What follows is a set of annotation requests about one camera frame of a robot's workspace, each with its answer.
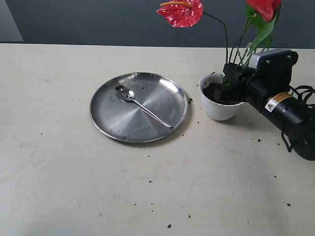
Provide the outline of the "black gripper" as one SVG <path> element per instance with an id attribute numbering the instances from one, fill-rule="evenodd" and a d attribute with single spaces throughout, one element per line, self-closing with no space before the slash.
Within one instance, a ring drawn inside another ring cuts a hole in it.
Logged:
<path id="1" fill-rule="evenodd" d="M 223 67 L 223 86 L 226 87 L 217 86 L 214 98 L 217 101 L 246 100 L 276 127 L 291 128 L 305 122 L 305 105 L 289 94 L 293 66 L 283 64 L 256 70 L 226 63 Z"/>

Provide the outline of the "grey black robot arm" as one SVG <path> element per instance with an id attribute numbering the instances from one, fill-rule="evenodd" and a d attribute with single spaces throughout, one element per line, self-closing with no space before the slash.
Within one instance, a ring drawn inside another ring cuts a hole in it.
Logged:
<path id="1" fill-rule="evenodd" d="M 223 72 L 230 85 L 214 91 L 216 100 L 246 102 L 280 131 L 289 152 L 315 159 L 315 106 L 307 103 L 315 90 L 311 86 L 290 85 L 298 53 L 272 49 L 252 55 L 247 68 L 226 63 Z"/>

